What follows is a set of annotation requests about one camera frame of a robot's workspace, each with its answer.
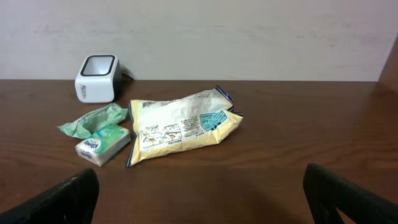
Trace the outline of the yellow white snack bag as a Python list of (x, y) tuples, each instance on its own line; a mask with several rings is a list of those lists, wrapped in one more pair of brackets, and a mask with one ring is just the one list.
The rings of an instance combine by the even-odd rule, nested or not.
[(131, 100), (134, 144), (126, 165), (219, 144), (244, 115), (220, 86), (170, 101)]

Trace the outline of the light green wrapper pack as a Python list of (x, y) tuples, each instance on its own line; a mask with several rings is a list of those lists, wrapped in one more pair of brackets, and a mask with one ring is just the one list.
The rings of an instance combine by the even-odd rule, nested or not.
[(127, 112), (127, 108), (122, 108), (117, 103), (110, 103), (102, 108), (90, 111), (71, 123), (58, 126), (58, 129), (67, 136), (85, 139), (100, 128), (124, 121)]

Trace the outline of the teal Kleenex tissue pack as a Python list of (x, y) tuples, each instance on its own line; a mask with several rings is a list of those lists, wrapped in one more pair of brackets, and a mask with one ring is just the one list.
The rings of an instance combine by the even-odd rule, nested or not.
[(101, 167), (130, 141), (128, 129), (110, 124), (82, 140), (75, 146), (75, 150), (80, 157)]

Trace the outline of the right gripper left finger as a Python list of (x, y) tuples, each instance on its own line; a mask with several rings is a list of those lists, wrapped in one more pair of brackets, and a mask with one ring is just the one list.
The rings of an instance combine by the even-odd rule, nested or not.
[(100, 185), (83, 169), (34, 198), (1, 214), (1, 223), (91, 223)]

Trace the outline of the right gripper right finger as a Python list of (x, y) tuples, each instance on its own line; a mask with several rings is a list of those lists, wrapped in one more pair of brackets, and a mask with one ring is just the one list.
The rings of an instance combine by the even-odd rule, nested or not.
[(315, 223), (397, 223), (397, 205), (315, 163), (309, 163), (303, 189)]

